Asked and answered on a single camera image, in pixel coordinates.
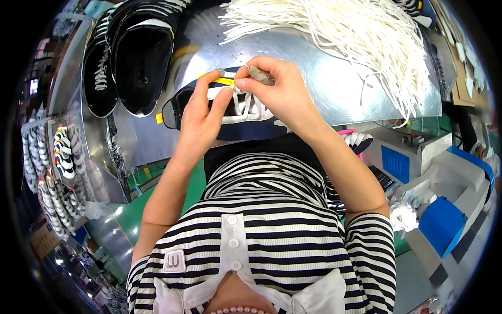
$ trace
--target woman's right hand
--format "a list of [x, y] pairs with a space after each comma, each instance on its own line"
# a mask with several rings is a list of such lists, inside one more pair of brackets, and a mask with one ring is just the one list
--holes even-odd
[[235, 86], [256, 95], [275, 117], [298, 136], [306, 140], [305, 137], [315, 133], [319, 127], [327, 126], [294, 63], [256, 56], [246, 64], [268, 72], [275, 85], [266, 86], [254, 80], [248, 75], [247, 67], [242, 66], [235, 74]]

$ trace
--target metal table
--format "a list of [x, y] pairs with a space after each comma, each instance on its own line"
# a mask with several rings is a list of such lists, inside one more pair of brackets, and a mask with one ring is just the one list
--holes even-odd
[[[323, 119], [332, 126], [401, 118], [381, 85], [373, 76], [367, 82], [360, 105], [362, 81], [347, 61], [319, 51], [309, 35], [293, 29], [275, 29], [248, 35], [219, 46], [227, 26], [221, 26], [220, 7], [194, 11], [192, 17], [179, 25], [173, 54], [173, 65], [167, 90], [154, 112], [136, 118], [117, 106], [114, 118], [124, 160], [130, 166], [153, 163], [173, 155], [179, 132], [157, 123], [156, 114], [172, 95], [202, 73], [216, 68], [240, 66], [256, 55], [267, 55], [294, 62], [302, 72], [312, 98]], [[434, 73], [427, 60], [430, 73]], [[358, 66], [361, 75], [370, 73]], [[430, 88], [423, 106], [416, 106], [418, 117], [440, 116], [441, 99], [434, 74], [429, 76]], [[225, 142], [216, 142], [215, 146]]]

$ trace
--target yellow label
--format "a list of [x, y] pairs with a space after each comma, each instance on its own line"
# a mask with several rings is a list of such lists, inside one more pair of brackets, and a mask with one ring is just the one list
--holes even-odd
[[155, 118], [157, 119], [157, 124], [164, 122], [162, 119], [162, 113], [156, 114]]
[[233, 79], [224, 78], [224, 77], [220, 77], [217, 80], [214, 80], [213, 82], [220, 83], [220, 84], [225, 84], [225, 85], [228, 85], [228, 86], [235, 85]]

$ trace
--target finger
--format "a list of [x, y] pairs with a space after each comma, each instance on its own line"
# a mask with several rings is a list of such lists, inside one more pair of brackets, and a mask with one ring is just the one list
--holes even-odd
[[232, 99], [233, 89], [231, 87], [225, 87], [220, 90], [216, 98], [213, 100], [211, 106], [211, 111], [207, 115], [207, 120], [209, 123], [221, 124], [223, 115], [228, 106], [228, 103]]
[[241, 91], [250, 92], [262, 101], [267, 97], [267, 93], [274, 88], [273, 86], [263, 85], [254, 78], [238, 79], [235, 80], [234, 84]]
[[217, 70], [213, 70], [198, 78], [197, 83], [195, 84], [195, 90], [193, 91], [192, 98], [196, 100], [205, 99], [207, 101], [207, 90], [209, 88], [209, 83], [213, 82], [217, 78], [219, 78], [219, 73]]
[[269, 72], [272, 76], [276, 76], [279, 72], [280, 66], [284, 63], [284, 61], [266, 57], [266, 56], [256, 56], [253, 59], [246, 62], [248, 66], [254, 65], [261, 71]]
[[246, 77], [250, 76], [247, 73], [247, 67], [243, 65], [242, 67], [239, 68], [239, 70], [237, 70], [237, 73], [235, 74], [233, 79], [241, 79]]

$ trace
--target fingernail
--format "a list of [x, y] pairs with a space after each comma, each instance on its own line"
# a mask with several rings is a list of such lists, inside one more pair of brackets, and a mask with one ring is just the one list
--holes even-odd
[[216, 71], [218, 71], [220, 77], [223, 77], [225, 75], [225, 69], [216, 69]]
[[235, 87], [242, 89], [244, 87], [244, 81], [242, 79], [236, 79], [234, 81]]

